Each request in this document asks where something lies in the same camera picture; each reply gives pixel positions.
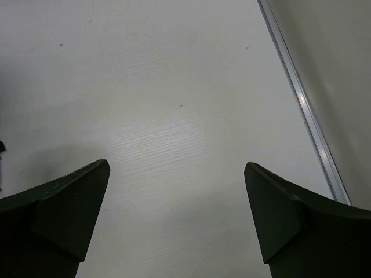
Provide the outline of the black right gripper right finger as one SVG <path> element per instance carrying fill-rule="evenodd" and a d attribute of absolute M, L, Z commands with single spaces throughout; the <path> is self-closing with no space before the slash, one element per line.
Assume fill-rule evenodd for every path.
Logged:
<path fill-rule="evenodd" d="M 309 191 L 257 163 L 249 162 L 244 175 L 272 277 L 370 277 L 370 211 Z"/>

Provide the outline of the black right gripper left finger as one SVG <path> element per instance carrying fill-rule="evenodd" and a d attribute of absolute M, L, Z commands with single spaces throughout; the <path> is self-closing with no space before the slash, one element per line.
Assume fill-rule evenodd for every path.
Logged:
<path fill-rule="evenodd" d="M 1 199 L 1 277 L 75 277 L 110 176 L 100 159 Z"/>

